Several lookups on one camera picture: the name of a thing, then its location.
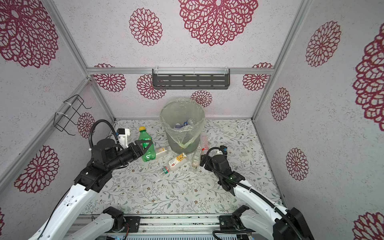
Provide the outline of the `white bottle red cap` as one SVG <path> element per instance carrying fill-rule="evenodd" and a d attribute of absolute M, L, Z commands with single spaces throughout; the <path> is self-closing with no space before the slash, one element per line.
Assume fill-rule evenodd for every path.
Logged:
<path fill-rule="evenodd" d="M 209 141 L 208 141 L 208 136 L 205 134 L 201 134 L 200 136 L 200 144 L 201 144 L 201 150 L 205 154 L 209 149 Z"/>

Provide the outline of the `green soda bottle yellow cap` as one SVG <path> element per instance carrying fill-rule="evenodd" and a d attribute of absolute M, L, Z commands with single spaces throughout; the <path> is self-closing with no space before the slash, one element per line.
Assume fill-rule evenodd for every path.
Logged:
<path fill-rule="evenodd" d="M 142 143 L 142 147 L 146 151 L 145 154 L 143 154 L 142 156 L 143 161 L 149 162 L 151 160 L 155 160 L 156 151 L 155 151 L 154 144 L 152 142 L 153 139 L 151 135 L 147 133 L 146 127 L 140 127 L 139 132 L 140 132 L 140 136 L 139 136 L 140 141 L 151 141 L 151 142 Z"/>

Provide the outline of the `pepsi bottle blue cap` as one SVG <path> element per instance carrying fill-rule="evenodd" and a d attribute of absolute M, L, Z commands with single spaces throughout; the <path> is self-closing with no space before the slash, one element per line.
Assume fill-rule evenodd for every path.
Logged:
<path fill-rule="evenodd" d="M 195 125 L 195 120 L 194 119 L 188 119 L 186 122 L 184 122 L 183 126 L 194 126 Z"/>

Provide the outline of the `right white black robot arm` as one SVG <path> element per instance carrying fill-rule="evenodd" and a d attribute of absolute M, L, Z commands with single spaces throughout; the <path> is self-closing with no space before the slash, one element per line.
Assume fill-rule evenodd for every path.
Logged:
<path fill-rule="evenodd" d="M 220 217 L 220 230 L 212 235 L 258 234 L 265 240 L 312 240 L 314 236 L 304 215 L 296 208 L 287 209 L 253 187 L 246 178 L 233 171 L 226 146 L 203 150 L 200 166 L 218 178 L 218 184 L 245 202 L 230 217 Z"/>

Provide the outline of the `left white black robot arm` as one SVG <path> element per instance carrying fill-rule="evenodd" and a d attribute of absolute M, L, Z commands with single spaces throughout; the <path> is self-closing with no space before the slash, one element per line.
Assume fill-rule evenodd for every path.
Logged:
<path fill-rule="evenodd" d="M 142 157 L 153 145 L 152 140 L 136 140 L 123 148 L 116 133 L 113 139 L 102 139 L 94 144 L 94 129 L 92 127 L 89 134 L 90 161 L 31 240 L 62 240 L 87 204 L 112 178 L 113 171 Z"/>

